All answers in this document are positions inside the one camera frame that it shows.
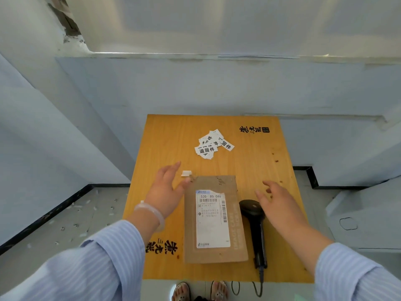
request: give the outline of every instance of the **black printed logo on table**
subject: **black printed logo on table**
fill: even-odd
[[[270,130],[268,127],[248,127],[248,126],[241,126],[239,128],[239,131],[243,132],[243,133],[258,133],[258,132],[263,132],[263,133],[270,133]]]
[[[164,250],[164,254],[167,254],[167,253],[174,254],[177,251],[177,249],[178,249],[178,247],[177,247],[176,242],[173,242],[173,241],[170,242],[169,240],[167,240],[164,243],[164,247],[163,247],[163,241],[161,239],[158,239],[157,242],[150,241],[145,248],[145,252],[146,253],[154,252],[156,254],[160,254]]]

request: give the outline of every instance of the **blue striped shirt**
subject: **blue striped shirt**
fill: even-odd
[[[145,247],[138,230],[118,221],[47,260],[0,297],[6,300],[139,300]],[[334,243],[321,253],[316,300],[401,300],[401,281],[381,265]]]

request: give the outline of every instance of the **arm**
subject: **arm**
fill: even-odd
[[[401,281],[378,263],[309,226],[289,192],[272,181],[256,196],[270,223],[315,276],[316,300],[400,300]]]
[[[173,190],[180,166],[161,168],[145,202],[168,217],[183,196],[189,179]],[[5,300],[139,300],[144,245],[159,226],[147,209],[138,209],[83,242],[47,260],[32,276],[0,297]]]

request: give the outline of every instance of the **black barcode scanner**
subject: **black barcode scanner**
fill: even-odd
[[[265,251],[265,235],[263,232],[263,220],[266,215],[259,202],[254,201],[253,199],[244,199],[243,201],[240,201],[239,207],[241,209],[241,214],[249,220],[249,225],[251,226],[253,253],[255,254],[253,262],[255,263],[255,268],[259,269],[259,294],[256,290],[255,283],[253,283],[253,286],[256,295],[261,297],[263,291],[263,272],[264,269],[268,267]]]

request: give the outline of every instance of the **hand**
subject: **hand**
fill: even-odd
[[[263,184],[268,186],[266,192],[271,193],[271,200],[259,190],[255,190],[255,194],[266,217],[282,236],[287,236],[298,227],[308,226],[308,221],[287,189],[273,181],[263,181]]]
[[[190,184],[190,178],[187,177],[173,189],[172,182],[180,165],[181,162],[177,162],[173,166],[160,168],[144,200],[144,203],[158,209],[164,218],[168,217],[178,206],[185,189]]]

